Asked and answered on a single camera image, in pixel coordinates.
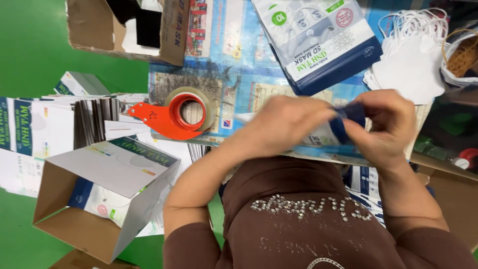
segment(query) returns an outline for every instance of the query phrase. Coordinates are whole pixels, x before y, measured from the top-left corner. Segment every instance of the brown shirt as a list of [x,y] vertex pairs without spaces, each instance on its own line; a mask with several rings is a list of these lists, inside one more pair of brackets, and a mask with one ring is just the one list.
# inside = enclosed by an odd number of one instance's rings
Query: brown shirt
[[416,228],[395,241],[349,198],[329,163],[248,161],[229,181],[223,202],[222,251],[208,225],[185,225],[164,244],[165,269],[478,268],[467,247],[443,230]]

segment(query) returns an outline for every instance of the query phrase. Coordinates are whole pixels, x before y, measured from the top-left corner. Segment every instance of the red circular logo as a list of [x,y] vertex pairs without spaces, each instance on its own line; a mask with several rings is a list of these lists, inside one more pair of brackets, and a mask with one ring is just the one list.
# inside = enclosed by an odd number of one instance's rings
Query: red circular logo
[[98,206],[98,213],[100,215],[107,216],[108,215],[108,209],[106,208],[106,206],[101,204],[101,205]]
[[347,27],[352,23],[354,19],[354,12],[351,9],[341,9],[337,12],[337,16],[335,17],[335,21],[337,25],[340,27]]

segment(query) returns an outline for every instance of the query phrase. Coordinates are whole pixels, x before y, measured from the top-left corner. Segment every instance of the orange tape dispenser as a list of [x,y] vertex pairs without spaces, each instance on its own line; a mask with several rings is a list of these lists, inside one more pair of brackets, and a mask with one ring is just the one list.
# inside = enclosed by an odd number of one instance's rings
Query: orange tape dispenser
[[[181,116],[182,105],[187,101],[196,101],[203,109],[203,117],[196,124],[187,123]],[[174,140],[194,138],[211,128],[216,120],[216,103],[212,96],[192,87],[173,90],[166,97],[164,105],[139,102],[128,110],[128,114],[141,119],[159,134]]]

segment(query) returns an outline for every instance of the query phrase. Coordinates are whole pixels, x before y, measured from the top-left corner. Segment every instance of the cardboard box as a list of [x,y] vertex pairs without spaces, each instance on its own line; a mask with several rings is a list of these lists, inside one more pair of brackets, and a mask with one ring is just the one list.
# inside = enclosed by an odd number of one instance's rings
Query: cardboard box
[[58,94],[87,96],[111,95],[95,75],[67,71],[53,89]]
[[84,252],[74,249],[49,267],[49,269],[141,269],[139,266],[119,259],[106,264]]
[[430,174],[428,186],[435,191],[435,200],[450,231],[474,252],[478,248],[478,175],[416,153],[412,154],[410,161],[419,164],[421,172]]
[[113,16],[105,0],[67,0],[70,45],[128,59],[183,66],[189,18],[189,0],[159,0],[161,48],[159,56],[126,53],[121,46],[126,28]]
[[[109,264],[162,210],[161,191],[174,180],[179,163],[130,137],[47,158],[33,225]],[[131,200],[120,228],[110,219],[66,208],[78,176],[127,198],[147,188]]]

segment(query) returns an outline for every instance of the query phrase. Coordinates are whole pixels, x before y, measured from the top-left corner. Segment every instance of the person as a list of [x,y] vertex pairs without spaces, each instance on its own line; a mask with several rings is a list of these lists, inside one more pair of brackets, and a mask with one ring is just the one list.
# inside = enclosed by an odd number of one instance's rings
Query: person
[[[394,90],[354,101],[372,130],[344,126],[377,168],[386,229],[349,197],[333,164],[277,156],[335,112],[325,101],[276,96],[178,179],[163,209],[164,268],[478,268],[403,154],[416,134],[413,103]],[[240,163],[224,189],[221,250],[207,204]]]

